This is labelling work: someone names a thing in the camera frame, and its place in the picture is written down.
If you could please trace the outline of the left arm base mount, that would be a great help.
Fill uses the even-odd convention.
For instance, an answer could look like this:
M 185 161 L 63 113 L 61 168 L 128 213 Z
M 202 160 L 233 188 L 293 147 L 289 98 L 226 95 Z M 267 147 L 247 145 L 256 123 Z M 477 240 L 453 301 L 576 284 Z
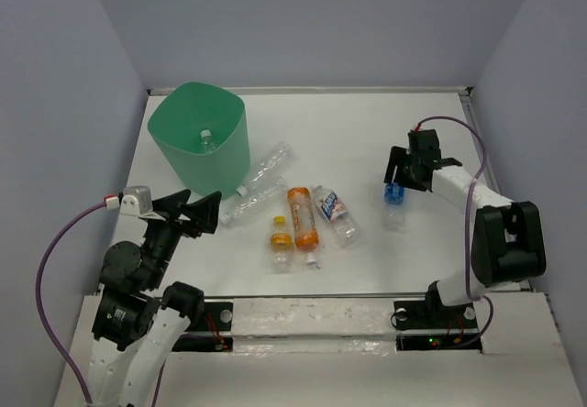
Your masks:
M 224 353 L 233 350 L 233 302 L 206 300 L 205 309 L 197 322 L 182 333 L 173 352 Z

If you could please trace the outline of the blue label water bottle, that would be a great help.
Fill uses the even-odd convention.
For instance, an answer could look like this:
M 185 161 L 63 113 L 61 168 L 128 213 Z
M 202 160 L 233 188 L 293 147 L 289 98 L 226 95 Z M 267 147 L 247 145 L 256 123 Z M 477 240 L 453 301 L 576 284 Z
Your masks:
M 383 200 L 385 204 L 384 225 L 390 230 L 402 231 L 406 216 L 404 187 L 396 182 L 387 183 L 384 188 Z

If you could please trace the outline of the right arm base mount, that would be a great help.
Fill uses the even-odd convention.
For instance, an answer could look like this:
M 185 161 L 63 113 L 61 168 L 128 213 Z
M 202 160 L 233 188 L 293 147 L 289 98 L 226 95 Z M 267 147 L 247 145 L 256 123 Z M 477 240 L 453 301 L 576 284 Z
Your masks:
M 400 352 L 482 350 L 480 327 L 471 303 L 433 312 L 424 300 L 395 301 L 390 322 Z

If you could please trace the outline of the clear unlabeled bottle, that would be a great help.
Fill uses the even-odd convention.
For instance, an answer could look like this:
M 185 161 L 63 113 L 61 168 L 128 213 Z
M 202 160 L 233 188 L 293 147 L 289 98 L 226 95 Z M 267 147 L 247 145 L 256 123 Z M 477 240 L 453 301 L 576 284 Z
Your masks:
M 212 153 L 216 150 L 216 141 L 209 129 L 204 129 L 200 133 L 201 146 L 204 154 Z

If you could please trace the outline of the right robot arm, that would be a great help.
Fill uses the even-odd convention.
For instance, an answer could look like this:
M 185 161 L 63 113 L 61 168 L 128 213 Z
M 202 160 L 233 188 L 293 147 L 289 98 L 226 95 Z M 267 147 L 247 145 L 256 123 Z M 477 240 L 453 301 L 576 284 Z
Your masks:
M 460 210 L 465 219 L 463 267 L 432 282 L 423 299 L 397 303 L 393 322 L 398 330 L 442 328 L 490 290 L 545 273 L 537 206 L 502 196 L 457 159 L 443 157 L 435 130 L 413 130 L 407 147 L 392 147 L 384 181 L 433 193 Z

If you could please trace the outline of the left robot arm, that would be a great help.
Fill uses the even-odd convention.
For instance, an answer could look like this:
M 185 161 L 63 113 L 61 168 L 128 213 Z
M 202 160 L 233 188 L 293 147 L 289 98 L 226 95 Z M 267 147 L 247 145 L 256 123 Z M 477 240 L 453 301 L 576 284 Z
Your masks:
M 203 291 L 176 281 L 162 296 L 151 295 L 182 238 L 216 231 L 221 193 L 195 202 L 190 196 L 182 190 L 152 199 L 148 187 L 133 186 L 105 198 L 107 209 L 136 217 L 147 227 L 140 244 L 117 242 L 104 256 L 87 375 L 89 406 L 144 405 L 173 347 L 201 322 L 210 331 L 205 344 L 227 346 L 205 309 Z

